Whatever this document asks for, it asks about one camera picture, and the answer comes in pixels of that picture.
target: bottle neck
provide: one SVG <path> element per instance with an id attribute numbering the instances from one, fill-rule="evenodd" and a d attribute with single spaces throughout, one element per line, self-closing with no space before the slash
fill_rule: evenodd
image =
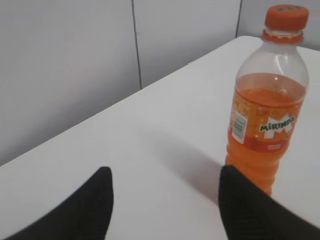
<path id="1" fill-rule="evenodd" d="M 262 45 L 263 50 L 275 53 L 275 54 L 292 54 L 297 52 L 297 44 L 283 44 L 283 43 L 276 43 L 270 41 L 264 41 Z"/>
<path id="2" fill-rule="evenodd" d="M 304 34 L 302 30 L 299 31 L 279 31 L 265 28 L 263 30 L 262 38 L 267 42 L 276 44 L 298 44 L 303 41 Z"/>

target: orange bottle cap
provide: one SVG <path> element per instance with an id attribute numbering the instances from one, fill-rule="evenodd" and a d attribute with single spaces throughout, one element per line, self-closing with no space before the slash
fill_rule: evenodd
<path id="1" fill-rule="evenodd" d="M 303 40 L 302 29 L 307 25 L 309 11 L 303 6 L 276 5 L 269 8 L 263 31 L 263 38 L 279 44 L 295 44 Z M 280 34 L 280 32 L 297 32 L 298 34 Z"/>
<path id="2" fill-rule="evenodd" d="M 271 30 L 295 32 L 307 25 L 309 11 L 303 6 L 276 5 L 269 8 L 265 25 Z"/>

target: bottle label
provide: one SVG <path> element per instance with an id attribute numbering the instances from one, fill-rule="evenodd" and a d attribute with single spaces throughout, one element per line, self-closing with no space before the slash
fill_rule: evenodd
<path id="1" fill-rule="evenodd" d="M 235 91 L 229 130 L 246 148 L 262 153 L 285 150 L 296 125 L 302 101 L 268 107 L 247 101 Z"/>

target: plastic bottle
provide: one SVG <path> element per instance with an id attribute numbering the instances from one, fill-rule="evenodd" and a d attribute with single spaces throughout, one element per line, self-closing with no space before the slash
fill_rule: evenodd
<path id="1" fill-rule="evenodd" d="M 307 68 L 297 52 L 308 16 L 302 6 L 271 7 L 262 46 L 236 76 L 225 162 L 268 195 L 308 88 Z"/>

